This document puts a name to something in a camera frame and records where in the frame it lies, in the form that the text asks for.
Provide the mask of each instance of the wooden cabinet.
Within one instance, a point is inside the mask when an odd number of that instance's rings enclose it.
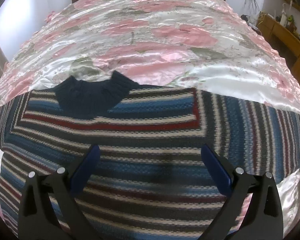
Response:
[[[260,15],[257,26],[272,48],[286,59],[291,74],[300,85],[300,41],[266,14]]]

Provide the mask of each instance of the metal screw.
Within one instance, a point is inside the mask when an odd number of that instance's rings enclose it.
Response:
[[[266,172],[266,177],[269,178],[269,179],[272,179],[272,173],[270,173],[270,172],[267,171]]]
[[[28,174],[29,178],[33,178],[34,176],[35,176],[35,172],[34,171],[29,172],[29,174]]]
[[[240,175],[242,175],[244,173],[244,169],[238,167],[238,168],[235,169],[235,172],[238,173],[238,174],[240,174]]]
[[[60,167],[59,169],[57,169],[57,173],[58,174],[63,174],[65,173],[66,169],[64,167]]]

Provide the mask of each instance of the blue gripper pad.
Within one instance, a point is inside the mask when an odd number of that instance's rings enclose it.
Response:
[[[201,148],[201,159],[220,194],[230,197],[232,194],[231,178],[218,160],[217,155],[206,144]]]
[[[99,160],[100,148],[98,145],[93,145],[71,178],[70,194],[72,197],[83,191]]]

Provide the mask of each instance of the knit sweater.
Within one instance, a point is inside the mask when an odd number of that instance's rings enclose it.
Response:
[[[300,115],[195,88],[69,78],[0,108],[0,204],[17,235],[27,174],[50,174],[98,144],[101,160],[76,202],[104,239],[197,239],[225,201],[204,164],[208,142],[234,167],[300,168]],[[57,201],[53,208],[69,230]]]

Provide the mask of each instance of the bed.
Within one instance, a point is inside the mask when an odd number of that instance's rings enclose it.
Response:
[[[198,87],[300,114],[285,60],[224,0],[72,1],[5,66],[0,106],[70,75],[101,81],[118,70],[140,84]],[[300,219],[300,169],[278,191],[286,235]]]

